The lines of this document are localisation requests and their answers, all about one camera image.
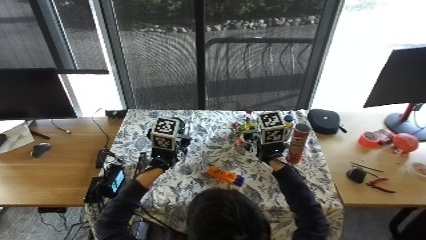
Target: computer monitor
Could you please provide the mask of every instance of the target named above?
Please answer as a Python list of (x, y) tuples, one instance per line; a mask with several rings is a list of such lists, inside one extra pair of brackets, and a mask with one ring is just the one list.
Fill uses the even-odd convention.
[(0, 69), (0, 120), (76, 117), (56, 69)]
[(385, 119), (395, 133), (409, 133), (426, 141), (426, 128), (411, 114), (420, 103), (426, 103), (426, 47), (393, 50), (364, 107), (409, 103), (404, 113)]

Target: black pouch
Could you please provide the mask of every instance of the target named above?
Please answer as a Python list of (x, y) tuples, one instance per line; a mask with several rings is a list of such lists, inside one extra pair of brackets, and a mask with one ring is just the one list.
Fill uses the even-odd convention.
[(308, 113), (308, 120), (317, 133), (332, 135), (336, 134), (340, 129), (341, 117), (333, 111), (312, 109)]

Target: pliers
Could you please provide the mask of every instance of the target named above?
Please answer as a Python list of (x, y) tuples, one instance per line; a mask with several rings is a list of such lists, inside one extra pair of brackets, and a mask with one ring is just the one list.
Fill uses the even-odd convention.
[(384, 191), (384, 192), (396, 193), (396, 191), (392, 191), (392, 190), (388, 190), (383, 187), (376, 186), (377, 183), (380, 183), (383, 181), (388, 181), (388, 180), (389, 180), (388, 178), (381, 177), (381, 178), (376, 179), (375, 181), (368, 182), (367, 185), (371, 186), (372, 188), (376, 188), (376, 189)]

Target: wooden desk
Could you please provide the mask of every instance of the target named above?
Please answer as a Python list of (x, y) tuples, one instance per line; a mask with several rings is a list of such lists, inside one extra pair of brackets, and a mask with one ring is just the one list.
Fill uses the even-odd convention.
[[(345, 206), (426, 206), (426, 181), (407, 173), (407, 166), (412, 161), (426, 163), (426, 143), (421, 144), (417, 151), (401, 155), (393, 152), (392, 146), (369, 149), (359, 143), (360, 135), (365, 131), (376, 131), (385, 127), (384, 120), (389, 113), (393, 112), (380, 112), (373, 108), (363, 112), (339, 112), (348, 133), (339, 132), (332, 136), (317, 134)], [(347, 171), (352, 168), (351, 162), (384, 170), (384, 173), (368, 171), (389, 178), (389, 181), (380, 184), (397, 193), (385, 193), (368, 187), (365, 183), (357, 184), (351, 181), (347, 177)], [(368, 175), (365, 182), (373, 179), (376, 177)]]
[[(122, 119), (95, 118), (112, 144)], [(107, 137), (92, 118), (55, 120), (72, 131), (67, 134), (48, 120), (38, 120), (31, 129), (51, 137), (0, 154), (0, 206), (82, 207), (88, 185), (99, 169), (98, 151)], [(50, 142), (52, 148), (42, 158), (33, 158), (34, 145)]]

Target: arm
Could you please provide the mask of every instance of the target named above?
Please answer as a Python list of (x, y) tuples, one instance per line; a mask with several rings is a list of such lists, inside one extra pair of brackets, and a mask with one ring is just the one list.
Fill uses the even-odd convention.
[(273, 168), (273, 176), (280, 185), (291, 211), (295, 213), (297, 230), (293, 239), (327, 239), (331, 233), (331, 225), (324, 215), (321, 205), (308, 188), (301, 176), (291, 166), (276, 161), (269, 162)]
[(135, 239), (130, 231), (130, 221), (135, 210), (142, 205), (140, 200), (148, 192), (148, 188), (163, 172), (163, 169), (155, 168), (139, 175), (110, 202), (96, 222), (96, 234), (100, 240)]

